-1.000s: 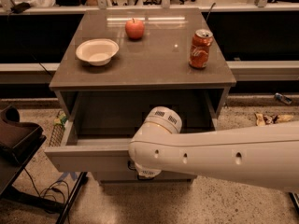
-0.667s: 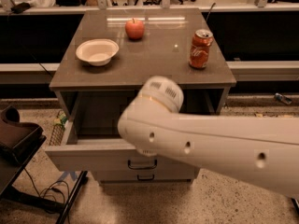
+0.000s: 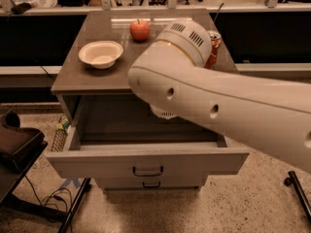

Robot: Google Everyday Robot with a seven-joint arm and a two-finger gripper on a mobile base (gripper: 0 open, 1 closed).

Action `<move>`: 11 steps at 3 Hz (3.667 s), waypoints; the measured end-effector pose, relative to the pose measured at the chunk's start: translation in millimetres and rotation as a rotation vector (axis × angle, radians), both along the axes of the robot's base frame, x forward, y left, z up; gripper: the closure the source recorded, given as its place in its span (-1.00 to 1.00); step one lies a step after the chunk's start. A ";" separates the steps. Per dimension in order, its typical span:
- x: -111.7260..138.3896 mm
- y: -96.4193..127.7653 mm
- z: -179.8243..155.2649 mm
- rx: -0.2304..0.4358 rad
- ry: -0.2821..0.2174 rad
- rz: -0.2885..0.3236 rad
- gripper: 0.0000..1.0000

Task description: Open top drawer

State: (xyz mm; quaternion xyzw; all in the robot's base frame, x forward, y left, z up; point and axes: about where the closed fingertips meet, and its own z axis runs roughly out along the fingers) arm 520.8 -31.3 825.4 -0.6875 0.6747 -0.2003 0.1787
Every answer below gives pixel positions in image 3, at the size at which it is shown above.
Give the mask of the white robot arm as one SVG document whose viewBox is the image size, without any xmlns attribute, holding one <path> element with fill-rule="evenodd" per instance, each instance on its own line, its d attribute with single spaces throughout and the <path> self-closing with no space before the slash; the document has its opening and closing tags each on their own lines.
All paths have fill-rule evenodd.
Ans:
<svg viewBox="0 0 311 233">
<path fill-rule="evenodd" d="M 170 22 L 130 67 L 148 104 L 311 172 L 311 85 L 207 69 L 210 34 Z"/>
</svg>

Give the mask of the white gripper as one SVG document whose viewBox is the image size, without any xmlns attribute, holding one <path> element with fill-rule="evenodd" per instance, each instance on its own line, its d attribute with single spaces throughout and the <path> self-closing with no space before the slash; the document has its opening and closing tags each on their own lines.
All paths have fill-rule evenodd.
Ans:
<svg viewBox="0 0 311 233">
<path fill-rule="evenodd" d="M 153 105 L 151 105 L 150 108 L 151 108 L 151 111 L 159 118 L 172 119 L 176 117 L 176 115 L 170 112 L 164 111 L 162 109 L 159 109 Z"/>
</svg>

